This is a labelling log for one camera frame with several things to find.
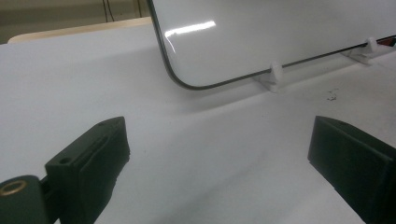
dark green clamp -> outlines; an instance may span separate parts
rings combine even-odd
[[[41,181],[24,175],[0,185],[0,223],[94,223],[129,155],[124,118],[96,124],[46,164]]]
[[[396,223],[396,149],[352,125],[317,117],[311,164],[366,223]]]

white plastic clip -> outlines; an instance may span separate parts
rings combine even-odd
[[[351,58],[359,63],[370,64],[369,57],[365,54],[374,53],[378,50],[378,44],[375,38],[370,37],[367,39],[367,46],[342,52],[344,56]]]
[[[277,93],[283,79],[283,67],[278,62],[273,62],[270,73],[255,76],[253,79],[260,82],[269,91]]]

wall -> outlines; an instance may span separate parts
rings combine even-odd
[[[149,17],[149,5],[147,0],[138,0],[140,4],[140,13],[142,17]]]
[[[137,0],[108,1],[115,21],[140,17]],[[102,0],[0,0],[0,44],[15,35],[104,22]]]

brass screw hole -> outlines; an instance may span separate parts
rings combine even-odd
[[[14,193],[18,193],[27,186],[26,181],[16,180],[11,183],[4,185],[0,188],[0,196],[8,196]]]

white table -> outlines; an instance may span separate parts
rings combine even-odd
[[[151,25],[2,45],[0,181],[44,177],[92,125],[124,116],[132,159],[98,224],[363,223],[306,156],[316,115],[396,147],[396,52],[286,72],[279,94],[251,79],[184,90]]]

